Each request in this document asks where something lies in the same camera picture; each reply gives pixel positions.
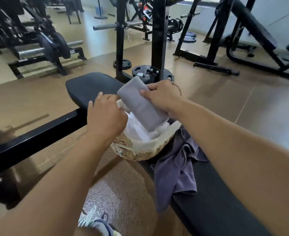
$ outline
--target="basket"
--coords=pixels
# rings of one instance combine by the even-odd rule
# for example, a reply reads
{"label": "basket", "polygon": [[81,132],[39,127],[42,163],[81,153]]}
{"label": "basket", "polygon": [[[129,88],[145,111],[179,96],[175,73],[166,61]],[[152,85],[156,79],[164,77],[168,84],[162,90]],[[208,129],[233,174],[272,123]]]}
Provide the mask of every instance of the basket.
{"label": "basket", "polygon": [[[117,101],[117,105],[130,113],[130,110],[121,100]],[[124,133],[122,133],[115,138],[111,147],[118,155],[127,160],[148,160],[156,156],[166,146],[180,126],[181,123],[176,121],[157,138],[147,142],[129,139]]]}

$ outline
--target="window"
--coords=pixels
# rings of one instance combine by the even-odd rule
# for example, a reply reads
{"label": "window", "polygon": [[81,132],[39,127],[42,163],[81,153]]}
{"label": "window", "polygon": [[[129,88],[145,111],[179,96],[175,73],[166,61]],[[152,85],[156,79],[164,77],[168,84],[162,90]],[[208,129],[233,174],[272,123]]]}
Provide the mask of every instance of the window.
{"label": "window", "polygon": [[[182,1],[182,4],[188,4],[191,5],[191,3],[194,0],[185,0]],[[202,0],[198,5],[199,6],[210,6],[210,7],[216,7],[218,5],[218,3],[220,2],[220,0]]]}

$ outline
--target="tile grout line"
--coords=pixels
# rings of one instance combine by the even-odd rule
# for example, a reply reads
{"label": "tile grout line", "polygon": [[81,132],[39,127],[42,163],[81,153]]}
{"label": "tile grout line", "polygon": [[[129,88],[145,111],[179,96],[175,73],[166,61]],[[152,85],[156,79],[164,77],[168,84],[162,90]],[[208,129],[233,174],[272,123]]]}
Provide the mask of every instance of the tile grout line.
{"label": "tile grout line", "polygon": [[241,113],[242,113],[242,111],[243,111],[243,109],[244,109],[244,107],[245,107],[247,101],[249,100],[249,98],[250,98],[250,96],[251,96],[251,94],[253,93],[253,91],[254,91],[255,88],[256,88],[256,86],[254,86],[253,89],[251,90],[251,92],[250,92],[248,98],[246,99],[246,102],[244,103],[244,106],[242,107],[241,112],[239,113],[239,115],[237,116],[237,119],[235,120],[235,124],[236,124],[237,120],[239,119],[239,117],[240,117],[240,115],[241,115]]}

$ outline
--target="hand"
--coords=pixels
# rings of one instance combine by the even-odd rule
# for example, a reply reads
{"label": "hand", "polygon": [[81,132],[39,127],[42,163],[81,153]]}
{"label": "hand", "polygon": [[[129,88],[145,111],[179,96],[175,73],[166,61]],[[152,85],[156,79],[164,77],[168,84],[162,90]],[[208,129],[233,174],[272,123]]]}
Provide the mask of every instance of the hand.
{"label": "hand", "polygon": [[171,118],[178,119],[177,112],[182,100],[178,87],[173,85],[170,80],[148,84],[147,87],[150,91],[140,90],[140,94],[153,105],[167,112]]}
{"label": "hand", "polygon": [[127,124],[127,114],[117,107],[119,96],[98,94],[93,104],[89,102],[87,110],[88,134],[98,140],[111,144],[115,137],[123,132]]}

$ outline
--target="person's right arm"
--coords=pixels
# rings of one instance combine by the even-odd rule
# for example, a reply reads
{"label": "person's right arm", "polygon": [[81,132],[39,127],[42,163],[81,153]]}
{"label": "person's right arm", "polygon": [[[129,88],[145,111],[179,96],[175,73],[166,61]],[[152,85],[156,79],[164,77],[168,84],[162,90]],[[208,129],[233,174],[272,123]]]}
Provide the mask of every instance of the person's right arm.
{"label": "person's right arm", "polygon": [[240,202],[273,234],[289,235],[289,150],[179,96],[164,80],[141,94],[179,120]]}

